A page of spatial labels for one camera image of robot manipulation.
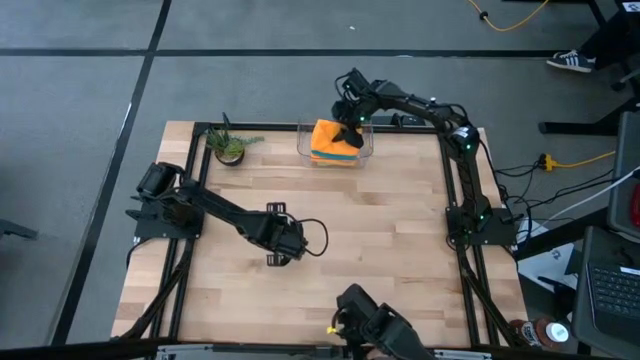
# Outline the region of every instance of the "clear plastic bin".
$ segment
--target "clear plastic bin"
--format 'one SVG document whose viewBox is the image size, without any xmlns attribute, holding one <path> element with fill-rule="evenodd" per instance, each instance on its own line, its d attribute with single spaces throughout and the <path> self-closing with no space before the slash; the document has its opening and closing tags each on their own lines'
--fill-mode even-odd
<svg viewBox="0 0 640 360">
<path fill-rule="evenodd" d="M 298 153 L 302 163 L 307 167 L 334 167 L 334 168 L 363 168 L 367 160 L 373 155 L 373 127 L 371 124 L 362 125 L 362 139 L 364 145 L 360 149 L 355 160 L 327 160 L 316 159 L 311 156 L 311 134 L 315 123 L 298 122 Z"/>
</svg>

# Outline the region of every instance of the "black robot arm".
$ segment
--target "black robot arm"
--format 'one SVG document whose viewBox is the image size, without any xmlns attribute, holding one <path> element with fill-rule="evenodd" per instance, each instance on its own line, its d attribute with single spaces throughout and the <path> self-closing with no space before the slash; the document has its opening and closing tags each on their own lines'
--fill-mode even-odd
<svg viewBox="0 0 640 360">
<path fill-rule="evenodd" d="M 396 84 L 387 80 L 369 83 L 357 70 L 336 79 L 344 78 L 342 92 L 336 89 L 342 99 L 332 108 L 333 117 L 343 124 L 344 129 L 334 140 L 345 140 L 355 147 L 362 146 L 362 136 L 358 128 L 378 110 L 400 110 L 420 117 L 438 131 L 447 155 L 456 163 L 464 201 L 462 211 L 455 221 L 461 231 L 477 233 L 483 230 L 493 215 L 489 200 L 482 194 L 476 153 L 480 145 L 480 134 L 471 125 L 464 109 L 454 104 L 438 104 L 435 99 L 425 100 L 405 93 Z M 457 108 L 462 114 L 454 111 Z"/>
<path fill-rule="evenodd" d="M 173 187 L 176 177 L 182 175 L 178 166 L 151 164 L 137 191 L 145 202 L 159 202 L 162 221 L 175 226 L 189 226 L 196 221 L 198 209 L 234 226 L 250 243 L 273 252 L 267 257 L 270 266 L 286 265 L 291 259 L 300 260 L 308 244 L 299 222 L 286 215 L 284 203 L 269 203 L 267 211 L 245 210 L 222 196 L 211 192 L 191 179 L 180 180 Z"/>
<path fill-rule="evenodd" d="M 358 284 L 337 298 L 331 330 L 345 339 L 354 360 L 365 359 L 362 345 L 371 344 L 400 360 L 434 360 L 411 324 L 389 305 L 376 302 Z M 336 329 L 336 322 L 343 325 Z"/>
</svg>

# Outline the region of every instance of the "keyboard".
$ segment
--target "keyboard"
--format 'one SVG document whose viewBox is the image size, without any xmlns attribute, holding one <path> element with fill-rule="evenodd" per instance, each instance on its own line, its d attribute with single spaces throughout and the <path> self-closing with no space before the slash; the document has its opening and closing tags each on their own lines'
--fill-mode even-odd
<svg viewBox="0 0 640 360">
<path fill-rule="evenodd" d="M 636 341 L 640 331 L 640 269 L 589 262 L 587 276 L 595 327 Z"/>
</svg>

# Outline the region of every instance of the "black and white shoe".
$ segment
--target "black and white shoe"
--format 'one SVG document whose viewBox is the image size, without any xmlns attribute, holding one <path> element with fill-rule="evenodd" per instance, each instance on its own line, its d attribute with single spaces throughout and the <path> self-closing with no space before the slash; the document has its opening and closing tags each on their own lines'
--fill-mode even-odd
<svg viewBox="0 0 640 360">
<path fill-rule="evenodd" d="M 590 73 L 596 66 L 596 58 L 589 59 L 576 50 L 566 53 L 556 53 L 547 60 L 547 64 L 560 69 Z"/>
</svg>

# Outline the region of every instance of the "wooden table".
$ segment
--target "wooden table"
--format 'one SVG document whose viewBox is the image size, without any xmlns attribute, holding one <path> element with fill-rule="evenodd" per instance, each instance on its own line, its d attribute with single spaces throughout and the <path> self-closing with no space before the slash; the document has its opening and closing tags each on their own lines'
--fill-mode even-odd
<svg viewBox="0 0 640 360">
<path fill-rule="evenodd" d="M 157 160 L 184 166 L 192 128 L 192 122 L 168 122 Z M 298 219 L 314 217 L 327 225 L 329 248 L 320 258 L 305 255 L 270 268 L 265 251 L 207 216 L 196 242 L 180 340 L 342 344 L 327 335 L 326 327 L 336 296 L 358 283 L 378 303 L 387 302 L 403 314 L 426 346 L 469 346 L 457 261 L 445 243 L 447 195 L 436 136 L 376 134 L 374 155 L 358 170 L 303 167 L 295 132 L 236 133 L 266 140 L 250 145 L 237 168 L 212 158 L 206 187 L 246 209 L 286 202 Z M 499 206 L 483 151 L 478 166 L 484 193 Z M 324 237 L 314 226 L 305 225 L 305 236 L 317 252 Z M 150 241 L 134 252 L 113 335 L 128 330 L 157 293 L 167 243 Z M 483 249 L 496 305 L 507 320 L 526 318 L 513 260 L 500 247 Z M 482 306 L 475 303 L 486 343 Z M 172 307 L 170 299 L 161 335 L 168 332 Z"/>
</svg>

